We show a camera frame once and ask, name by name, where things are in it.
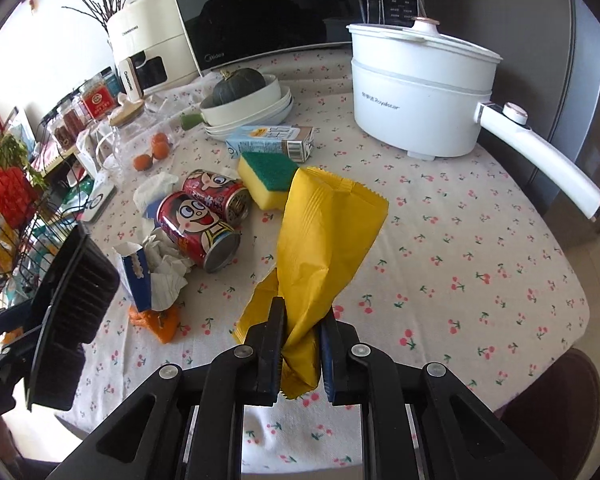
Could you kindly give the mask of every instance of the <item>small orange fruit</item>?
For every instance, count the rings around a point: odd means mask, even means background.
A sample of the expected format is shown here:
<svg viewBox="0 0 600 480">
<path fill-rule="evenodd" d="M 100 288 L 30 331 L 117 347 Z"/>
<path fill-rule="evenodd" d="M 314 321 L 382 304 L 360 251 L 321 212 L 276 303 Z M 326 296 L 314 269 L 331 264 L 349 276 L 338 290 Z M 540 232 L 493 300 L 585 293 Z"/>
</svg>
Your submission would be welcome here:
<svg viewBox="0 0 600 480">
<path fill-rule="evenodd" d="M 136 171 L 145 171 L 148 170 L 154 164 L 154 160 L 151 155 L 138 155 L 134 159 L 134 168 Z"/>
<path fill-rule="evenodd" d="M 169 137 L 167 137 L 167 134 L 159 132 L 151 138 L 151 147 L 153 148 L 158 142 L 166 142 L 168 144 Z"/>
<path fill-rule="evenodd" d="M 154 149 L 154 158 L 156 160 L 163 160 L 169 156 L 169 152 L 171 151 L 169 145 L 166 142 L 156 142 L 153 145 Z"/>
</svg>

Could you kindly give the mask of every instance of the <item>cartoon eye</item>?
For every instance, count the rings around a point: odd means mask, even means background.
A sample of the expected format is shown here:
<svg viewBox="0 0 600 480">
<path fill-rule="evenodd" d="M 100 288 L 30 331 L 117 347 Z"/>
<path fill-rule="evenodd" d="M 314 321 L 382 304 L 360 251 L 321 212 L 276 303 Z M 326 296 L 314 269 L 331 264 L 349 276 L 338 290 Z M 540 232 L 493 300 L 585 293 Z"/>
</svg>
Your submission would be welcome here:
<svg viewBox="0 0 600 480">
<path fill-rule="evenodd" d="M 191 218 L 193 216 L 193 209 L 188 205 L 184 205 L 180 208 L 180 215 L 183 218 Z"/>
</svg>

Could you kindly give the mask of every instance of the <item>white wall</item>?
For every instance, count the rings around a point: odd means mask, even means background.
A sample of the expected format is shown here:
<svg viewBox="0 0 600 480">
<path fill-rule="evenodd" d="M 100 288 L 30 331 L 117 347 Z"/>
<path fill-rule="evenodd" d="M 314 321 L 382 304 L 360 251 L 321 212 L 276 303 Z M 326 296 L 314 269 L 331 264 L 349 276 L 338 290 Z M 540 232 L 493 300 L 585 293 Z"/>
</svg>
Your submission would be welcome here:
<svg viewBox="0 0 600 480">
<path fill-rule="evenodd" d="M 32 14 L 20 4 L 0 31 L 0 116 L 24 107 L 32 127 L 62 96 L 107 66 L 107 34 L 93 18 L 63 5 L 80 0 L 38 0 Z"/>
</svg>

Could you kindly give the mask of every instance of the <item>green and yellow sponge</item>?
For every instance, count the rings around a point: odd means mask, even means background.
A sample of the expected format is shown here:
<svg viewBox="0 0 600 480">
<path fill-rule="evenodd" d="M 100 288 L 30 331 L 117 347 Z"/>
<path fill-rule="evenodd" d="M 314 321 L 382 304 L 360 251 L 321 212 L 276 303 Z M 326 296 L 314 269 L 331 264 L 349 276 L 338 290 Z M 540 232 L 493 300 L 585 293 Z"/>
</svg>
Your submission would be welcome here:
<svg viewBox="0 0 600 480">
<path fill-rule="evenodd" d="M 281 153 L 243 153 L 238 174 L 260 209 L 285 210 L 298 165 Z"/>
</svg>

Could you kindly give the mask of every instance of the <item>metal rivet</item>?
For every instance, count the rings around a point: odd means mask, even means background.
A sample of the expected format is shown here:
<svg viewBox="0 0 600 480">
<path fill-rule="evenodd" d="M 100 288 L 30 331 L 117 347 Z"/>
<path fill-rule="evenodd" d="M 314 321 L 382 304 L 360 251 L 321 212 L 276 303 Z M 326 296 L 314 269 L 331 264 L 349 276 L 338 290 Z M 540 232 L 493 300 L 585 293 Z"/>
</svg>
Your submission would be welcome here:
<svg viewBox="0 0 600 480">
<path fill-rule="evenodd" d="M 351 353 L 356 357 L 366 357 L 371 354 L 371 348 L 367 345 L 357 344 L 351 347 Z"/>
<path fill-rule="evenodd" d="M 237 346 L 234 350 L 234 355 L 239 358 L 250 357 L 253 355 L 253 348 L 248 345 Z"/>
<path fill-rule="evenodd" d="M 432 377 L 442 377 L 446 374 L 445 365 L 440 363 L 429 363 L 427 365 L 427 374 Z"/>
<path fill-rule="evenodd" d="M 163 379 L 173 379 L 178 374 L 178 369 L 173 365 L 166 365 L 160 368 L 158 373 Z"/>
</svg>

